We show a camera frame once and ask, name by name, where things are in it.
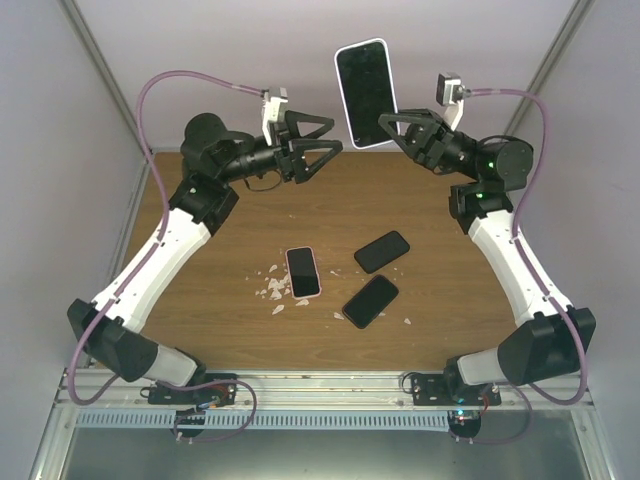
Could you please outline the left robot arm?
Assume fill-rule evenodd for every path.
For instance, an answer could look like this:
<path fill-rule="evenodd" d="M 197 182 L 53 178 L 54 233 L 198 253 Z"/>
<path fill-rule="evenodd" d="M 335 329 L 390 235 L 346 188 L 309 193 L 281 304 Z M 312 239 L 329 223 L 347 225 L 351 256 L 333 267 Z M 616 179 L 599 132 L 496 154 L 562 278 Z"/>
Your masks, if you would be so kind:
<path fill-rule="evenodd" d="M 171 384 L 185 404 L 203 398 L 201 362 L 142 334 L 159 297 L 190 257 L 229 217 L 239 196 L 232 182 L 276 172 L 284 182 L 311 179 L 342 150 L 326 134 L 327 117 L 287 111 L 254 137 L 229 130 L 219 116 L 202 113 L 185 127 L 182 180 L 155 232 L 112 283 L 91 301 L 67 311 L 84 353 L 121 379 Z"/>

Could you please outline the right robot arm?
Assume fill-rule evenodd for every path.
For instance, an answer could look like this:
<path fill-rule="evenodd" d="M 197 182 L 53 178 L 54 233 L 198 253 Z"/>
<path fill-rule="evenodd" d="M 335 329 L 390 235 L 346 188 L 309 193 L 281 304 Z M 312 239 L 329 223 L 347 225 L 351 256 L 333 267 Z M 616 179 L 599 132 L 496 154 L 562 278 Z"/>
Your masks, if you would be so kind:
<path fill-rule="evenodd" d="M 516 137 L 475 140 L 428 109 L 383 113 L 379 126 L 417 165 L 437 175 L 459 173 L 468 183 L 450 189 L 449 212 L 491 266 L 507 296 L 516 330 L 497 347 L 448 360 L 443 393 L 464 405 L 493 383 L 535 387 L 578 373 L 573 404 L 587 389 L 586 352 L 594 315 L 560 292 L 528 245 L 509 192 L 526 187 L 532 146 Z"/>

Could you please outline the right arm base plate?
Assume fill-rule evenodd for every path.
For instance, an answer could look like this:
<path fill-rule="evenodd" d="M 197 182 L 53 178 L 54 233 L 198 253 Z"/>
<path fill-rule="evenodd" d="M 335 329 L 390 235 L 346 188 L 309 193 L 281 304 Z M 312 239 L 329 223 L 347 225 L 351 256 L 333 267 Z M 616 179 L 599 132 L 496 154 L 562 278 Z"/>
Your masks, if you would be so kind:
<path fill-rule="evenodd" d="M 399 379 L 399 387 L 412 397 L 414 406 L 446 407 L 449 432 L 459 441 L 475 442 L 489 408 L 502 404 L 498 386 L 458 388 L 444 373 L 406 372 Z"/>

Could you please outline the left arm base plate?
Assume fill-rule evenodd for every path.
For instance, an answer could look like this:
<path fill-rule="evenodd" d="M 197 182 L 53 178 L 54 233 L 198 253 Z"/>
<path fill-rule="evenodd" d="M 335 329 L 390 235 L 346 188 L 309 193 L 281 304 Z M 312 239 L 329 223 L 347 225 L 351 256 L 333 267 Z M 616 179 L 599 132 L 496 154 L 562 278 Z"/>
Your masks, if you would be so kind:
<path fill-rule="evenodd" d="M 235 403 L 237 380 L 238 376 L 232 373 L 203 373 L 192 380 L 190 385 L 210 382 L 215 382 L 215 385 L 181 391 L 153 384 L 143 387 L 140 395 L 150 405 L 178 406 L 176 417 L 179 422 L 176 432 L 183 439 L 193 440 L 204 432 L 205 414 L 209 410 Z"/>

